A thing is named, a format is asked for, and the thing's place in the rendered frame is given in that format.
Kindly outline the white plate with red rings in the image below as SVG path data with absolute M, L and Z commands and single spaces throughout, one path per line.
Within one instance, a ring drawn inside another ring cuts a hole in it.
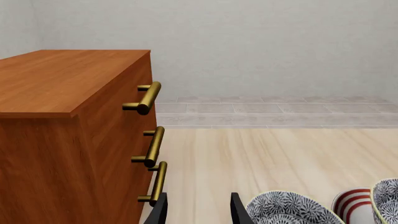
M 331 210 L 345 224 L 376 224 L 370 198 L 370 188 L 352 188 L 340 192 L 333 200 Z

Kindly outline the wooden cabinet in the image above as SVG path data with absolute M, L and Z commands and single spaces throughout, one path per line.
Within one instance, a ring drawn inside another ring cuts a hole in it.
M 155 113 L 148 50 L 39 50 L 0 59 L 0 224 L 138 224 Z

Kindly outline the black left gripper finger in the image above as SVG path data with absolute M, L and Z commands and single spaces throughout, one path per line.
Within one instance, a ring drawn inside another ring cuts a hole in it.
M 230 210 L 233 224 L 254 224 L 236 192 L 231 193 Z

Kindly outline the black white patterned bowl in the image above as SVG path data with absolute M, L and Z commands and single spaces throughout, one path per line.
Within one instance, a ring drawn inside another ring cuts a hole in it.
M 254 224 L 345 224 L 317 201 L 281 190 L 257 195 L 246 205 L 246 211 Z
M 398 224 L 398 178 L 380 180 L 370 196 L 375 224 Z

